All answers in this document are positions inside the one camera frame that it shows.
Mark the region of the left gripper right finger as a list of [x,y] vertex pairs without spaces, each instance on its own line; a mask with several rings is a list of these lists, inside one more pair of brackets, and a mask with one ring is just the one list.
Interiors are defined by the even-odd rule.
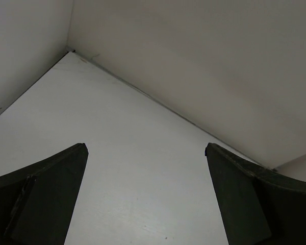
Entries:
[[205,156],[229,244],[306,244],[306,182],[216,143]]

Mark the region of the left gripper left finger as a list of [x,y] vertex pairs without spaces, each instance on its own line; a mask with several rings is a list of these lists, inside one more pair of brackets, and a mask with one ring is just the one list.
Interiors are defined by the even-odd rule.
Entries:
[[0,176],[0,244],[64,244],[88,155],[77,143]]

